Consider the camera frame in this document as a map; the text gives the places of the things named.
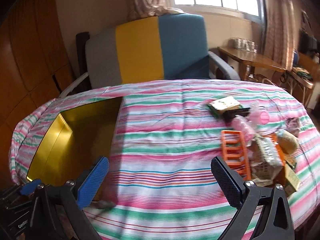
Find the orange plastic rack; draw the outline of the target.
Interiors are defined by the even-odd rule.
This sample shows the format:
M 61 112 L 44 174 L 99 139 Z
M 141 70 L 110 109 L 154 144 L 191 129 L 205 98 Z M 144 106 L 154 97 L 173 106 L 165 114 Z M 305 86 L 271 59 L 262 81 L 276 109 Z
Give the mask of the orange plastic rack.
M 221 131 L 222 157 L 244 180 L 251 180 L 247 147 L 241 131 Z

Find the beige printed snack bag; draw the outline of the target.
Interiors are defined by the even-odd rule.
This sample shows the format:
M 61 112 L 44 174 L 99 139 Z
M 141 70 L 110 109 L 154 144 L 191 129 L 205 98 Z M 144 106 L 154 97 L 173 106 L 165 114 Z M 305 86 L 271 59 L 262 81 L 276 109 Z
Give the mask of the beige printed snack bag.
M 271 138 L 256 134 L 252 140 L 251 151 L 251 179 L 257 186 L 272 185 L 284 167 L 276 144 Z

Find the orange snack bag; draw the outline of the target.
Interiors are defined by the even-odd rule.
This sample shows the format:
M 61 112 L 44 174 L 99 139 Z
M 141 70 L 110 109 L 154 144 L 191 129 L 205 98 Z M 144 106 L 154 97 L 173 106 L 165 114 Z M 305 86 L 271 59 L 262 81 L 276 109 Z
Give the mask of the orange snack bag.
M 283 153 L 283 150 L 281 149 L 280 145 L 278 144 L 278 139 L 277 139 L 276 133 L 268 134 L 268 135 L 265 135 L 264 137 L 270 138 L 272 140 L 274 146 L 277 149 L 279 157 L 283 163 L 283 166 L 284 166 L 285 165 L 284 153 Z

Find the green beige small box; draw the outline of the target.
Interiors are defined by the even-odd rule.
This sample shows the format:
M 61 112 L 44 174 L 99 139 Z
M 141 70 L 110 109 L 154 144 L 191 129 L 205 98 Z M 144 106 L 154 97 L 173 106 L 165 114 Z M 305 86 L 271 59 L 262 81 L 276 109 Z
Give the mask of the green beige small box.
M 296 161 L 295 158 L 288 154 L 284 154 L 285 160 L 285 192 L 287 196 L 291 196 L 293 193 L 297 192 L 300 187 L 300 179 L 295 173 Z

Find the pink hair roller with clip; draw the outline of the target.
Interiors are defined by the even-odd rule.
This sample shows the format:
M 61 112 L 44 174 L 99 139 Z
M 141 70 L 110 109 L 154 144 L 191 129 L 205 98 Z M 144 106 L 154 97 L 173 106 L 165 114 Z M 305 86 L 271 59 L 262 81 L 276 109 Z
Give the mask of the pink hair roller with clip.
M 270 115 L 264 109 L 264 107 L 260 107 L 259 103 L 253 103 L 250 106 L 249 110 L 249 125 L 256 130 L 259 125 L 265 125 L 269 123 Z

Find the green cracker packet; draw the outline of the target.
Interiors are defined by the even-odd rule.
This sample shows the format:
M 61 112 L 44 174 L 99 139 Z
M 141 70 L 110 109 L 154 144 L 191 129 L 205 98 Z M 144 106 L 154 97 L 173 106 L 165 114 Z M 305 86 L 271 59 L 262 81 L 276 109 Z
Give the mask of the green cracker packet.
M 241 103 L 233 96 L 227 96 L 221 99 L 213 100 L 207 103 L 211 113 L 215 117 L 220 117 L 228 110 L 235 110 L 242 108 Z

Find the pink cloth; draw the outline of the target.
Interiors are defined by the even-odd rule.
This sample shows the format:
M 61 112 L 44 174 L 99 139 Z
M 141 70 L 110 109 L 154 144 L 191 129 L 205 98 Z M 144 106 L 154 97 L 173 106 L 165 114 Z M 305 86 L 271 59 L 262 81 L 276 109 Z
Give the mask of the pink cloth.
M 299 118 L 288 118 L 286 119 L 285 124 L 286 124 L 285 130 L 298 138 L 300 134 Z

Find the brown toy brick gun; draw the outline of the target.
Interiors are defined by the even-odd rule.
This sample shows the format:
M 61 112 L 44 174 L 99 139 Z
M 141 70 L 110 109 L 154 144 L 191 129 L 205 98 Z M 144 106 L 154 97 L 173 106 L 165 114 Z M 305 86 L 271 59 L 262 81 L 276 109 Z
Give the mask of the brown toy brick gun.
M 239 109 L 231 109 L 231 110 L 226 110 L 222 114 L 222 118 L 224 119 L 225 122 L 231 122 L 235 117 L 237 116 L 243 116 L 246 117 L 250 114 L 250 108 L 239 108 Z

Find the wooden desk with clutter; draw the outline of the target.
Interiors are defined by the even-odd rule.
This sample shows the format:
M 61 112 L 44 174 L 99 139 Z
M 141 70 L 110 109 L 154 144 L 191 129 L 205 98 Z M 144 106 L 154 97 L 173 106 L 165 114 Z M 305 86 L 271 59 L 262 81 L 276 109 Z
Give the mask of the wooden desk with clutter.
M 299 30 L 298 47 L 293 52 L 293 65 L 287 72 L 287 91 L 296 95 L 306 107 L 319 81 L 319 41 Z

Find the gold storage box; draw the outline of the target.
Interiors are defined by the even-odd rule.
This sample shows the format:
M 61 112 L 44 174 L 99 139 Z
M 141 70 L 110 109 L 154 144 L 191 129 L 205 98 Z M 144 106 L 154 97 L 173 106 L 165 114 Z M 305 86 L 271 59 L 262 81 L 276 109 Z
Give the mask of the gold storage box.
M 99 156 L 108 157 L 122 101 L 106 99 L 59 113 L 33 156 L 27 179 L 60 186 Z

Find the striped pink green tablecloth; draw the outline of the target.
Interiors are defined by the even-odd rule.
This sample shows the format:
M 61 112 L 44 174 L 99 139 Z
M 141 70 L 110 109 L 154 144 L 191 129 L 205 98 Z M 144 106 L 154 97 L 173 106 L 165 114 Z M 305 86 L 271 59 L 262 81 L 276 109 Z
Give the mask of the striped pink green tablecloth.
M 221 154 L 227 126 L 212 115 L 209 101 L 232 96 L 257 103 L 270 115 L 258 131 L 284 129 L 300 121 L 295 152 L 297 192 L 288 198 L 295 228 L 319 207 L 319 132 L 304 106 L 282 88 L 231 80 L 163 80 L 90 90 L 51 100 L 20 121 L 9 151 L 13 182 L 27 171 L 55 117 L 73 107 L 122 97 L 111 146 L 106 198 L 115 207 L 86 208 L 102 239 L 217 239 L 235 209 L 214 179 L 210 162 Z

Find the wooden side table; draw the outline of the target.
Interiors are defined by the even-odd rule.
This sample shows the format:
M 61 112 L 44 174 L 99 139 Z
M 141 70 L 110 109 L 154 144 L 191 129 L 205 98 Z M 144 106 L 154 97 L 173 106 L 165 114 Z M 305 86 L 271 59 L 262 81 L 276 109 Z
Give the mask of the wooden side table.
M 269 69 L 279 73 L 286 72 L 285 67 L 258 53 L 231 47 L 218 47 L 217 49 L 222 59 L 225 60 L 229 57 L 239 63 L 239 75 L 243 81 L 249 77 L 252 67 Z

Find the set of white cups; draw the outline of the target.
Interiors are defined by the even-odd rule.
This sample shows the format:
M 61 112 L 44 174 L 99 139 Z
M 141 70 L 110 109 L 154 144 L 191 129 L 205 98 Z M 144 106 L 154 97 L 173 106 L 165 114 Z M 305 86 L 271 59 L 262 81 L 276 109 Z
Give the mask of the set of white cups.
M 244 51 L 257 52 L 257 46 L 254 41 L 246 38 L 233 37 L 228 41 L 228 45 L 232 48 Z

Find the beige window curtain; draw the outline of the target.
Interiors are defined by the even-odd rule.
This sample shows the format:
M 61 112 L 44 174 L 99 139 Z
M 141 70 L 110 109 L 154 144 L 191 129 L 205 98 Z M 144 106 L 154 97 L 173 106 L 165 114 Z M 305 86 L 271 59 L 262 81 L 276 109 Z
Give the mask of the beige window curtain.
M 265 0 L 264 55 L 290 71 L 295 50 L 295 18 L 292 0 Z

